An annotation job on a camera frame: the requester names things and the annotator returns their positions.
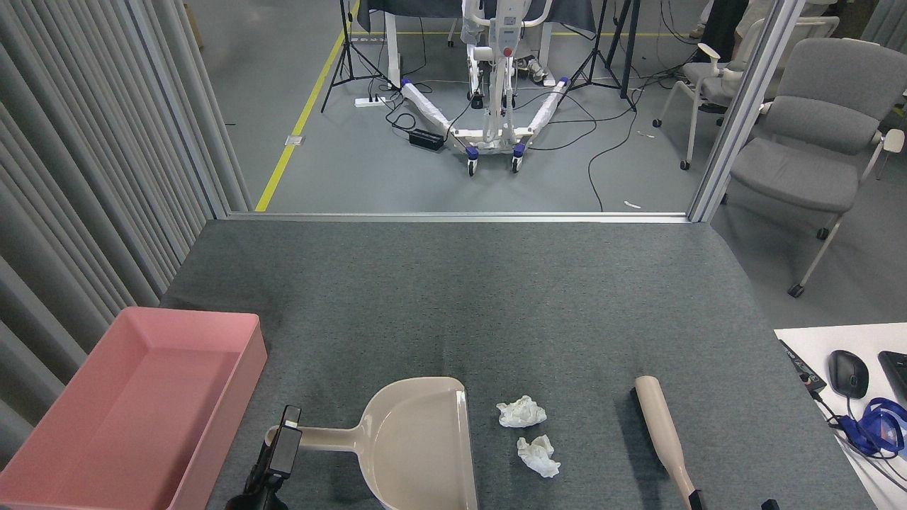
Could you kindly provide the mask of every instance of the crumpled tissue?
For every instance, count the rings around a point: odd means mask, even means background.
[[[536,437],[531,444],[527,444],[526,439],[522,437],[517,439],[516,454],[532,471],[545,478],[551,478],[560,472],[558,468],[561,467],[561,463],[551,460],[553,453],[554,447],[551,446],[547,434]]]
[[[504,427],[529,427],[548,419],[545,410],[528,395],[523,395],[512,404],[498,404],[497,408],[501,410],[498,423]]]

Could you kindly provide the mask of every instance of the computer mouse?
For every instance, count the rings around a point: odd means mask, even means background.
[[[869,368],[853,352],[834,351],[828,360],[829,382],[836,393],[863,398],[869,387]]]

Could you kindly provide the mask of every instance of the tripod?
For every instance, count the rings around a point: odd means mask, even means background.
[[[617,26],[614,30],[614,35],[611,37],[611,48],[608,51],[608,58],[605,58],[605,55],[601,54],[600,45],[601,45],[601,30],[604,28],[605,24],[605,11],[608,7],[608,0],[601,0],[601,13],[599,14],[599,26],[595,30],[595,45],[592,46],[592,51],[589,53],[589,56],[586,57],[586,60],[582,61],[579,69],[576,70],[576,73],[570,79],[570,88],[568,91],[576,90],[582,88],[586,85],[595,85],[598,87],[605,87],[609,89],[618,89],[620,90],[620,99],[626,99],[629,103],[630,108],[633,111],[636,111],[636,104],[633,102],[632,98],[627,94],[627,89],[629,86],[629,70],[633,65],[633,45],[636,43],[636,26],[639,21],[639,0],[624,0],[624,5],[620,9],[620,18],[617,19]],[[614,53],[617,51],[618,43],[620,42],[620,37],[623,35],[623,27],[627,22],[627,14],[630,15],[629,18],[629,31],[627,33],[627,57],[624,59],[624,70],[623,70],[623,79],[619,80],[617,75],[614,74],[614,71],[611,70],[611,62],[614,60]],[[592,77],[595,74],[595,62],[596,58],[601,60],[605,65],[605,69],[611,75],[611,78],[614,79],[614,84],[610,83],[595,83],[592,81]],[[586,74],[586,79],[584,82],[577,83],[577,80],[584,73],[586,66],[589,66],[589,73]]]
[[[346,6],[344,5],[344,0],[339,0],[339,2],[340,2],[340,16],[341,16],[341,21],[343,23],[343,51],[340,52],[340,60],[337,61],[337,67],[334,69],[334,77],[331,78],[331,84],[330,84],[330,86],[327,87],[327,93],[325,94],[325,101],[323,103],[321,103],[321,112],[322,113],[325,112],[325,106],[327,105],[327,98],[331,96],[331,90],[334,89],[334,87],[336,87],[338,85],[354,82],[356,80],[371,80],[373,78],[384,78],[385,80],[387,80],[388,83],[390,83],[390,80],[387,78],[387,76],[385,76],[385,74],[382,73],[381,70],[379,70],[377,68],[377,66],[372,64],[372,61],[368,60],[368,58],[365,55],[363,55],[362,52],[360,52],[358,48],[353,46],[353,42],[350,41],[350,39],[349,39],[349,26],[348,26],[348,24],[353,23],[353,13],[348,13],[346,11]],[[352,54],[352,52],[356,52],[356,54],[358,54],[358,56],[359,56],[359,59],[363,62],[363,64],[366,65],[366,68],[370,68],[370,70],[374,71],[374,73],[366,75],[366,76],[356,76],[356,74],[353,72],[353,54]],[[344,66],[344,59],[346,59],[346,67],[349,69],[348,78],[343,78],[343,75],[340,73],[340,69]],[[340,81],[337,80],[337,76],[339,74],[340,74],[340,77],[342,78]]]

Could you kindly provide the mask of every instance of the dustpan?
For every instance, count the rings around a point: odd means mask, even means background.
[[[368,488],[387,510],[479,507],[466,392],[454,378],[396,381],[372,397],[358,426],[299,430],[301,449],[356,453]]]

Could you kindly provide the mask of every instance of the table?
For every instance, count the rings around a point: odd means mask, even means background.
[[[661,381],[710,508],[873,505],[707,224],[209,221],[161,305],[261,317],[268,364],[209,510],[284,405],[352,427],[378,389],[420,376],[466,387],[481,508],[682,507],[630,393],[641,375]],[[498,425],[495,404],[521,395],[548,419]],[[553,479],[516,455],[542,434]],[[279,494],[380,507],[351,454],[301,453]]]
[[[807,365],[822,379],[828,381],[828,356],[832,351],[844,349],[857,355],[869,368],[869,390],[866,397],[851,400],[851,408],[859,418],[863,408],[873,397],[886,397],[907,404],[903,398],[898,399],[885,376],[878,354],[882,350],[907,352],[907,323],[865,324],[856,326],[834,326],[825,328],[777,329],[776,335],[787,344]],[[835,413],[846,414],[846,399],[834,393],[830,387],[823,389],[822,399]],[[843,437],[843,432],[829,430],[830,434]],[[842,441],[841,449],[847,455],[853,470],[860,477],[873,502],[880,509],[907,508],[907,493],[889,482],[869,463],[877,463],[887,468],[884,462],[873,461],[854,452]],[[898,471],[907,476],[907,460],[898,456],[890,461]]]
[[[533,0],[527,19],[534,19],[541,15],[544,5],[543,0]],[[492,12],[494,2],[488,2],[486,12]],[[397,88],[400,87],[400,54],[397,51],[396,17],[432,17],[432,18],[459,18],[463,16],[460,0],[361,0],[359,14],[356,19],[360,25],[371,32],[372,10],[383,11],[385,15],[385,37],[387,39],[387,77]],[[550,23],[541,25],[541,46],[539,48],[539,64],[548,69],[548,54],[551,48],[551,24],[565,23],[578,28],[594,31],[595,23],[592,19],[592,6],[588,0],[554,0],[551,5]],[[554,85],[554,77],[549,74],[545,79],[545,86]]]

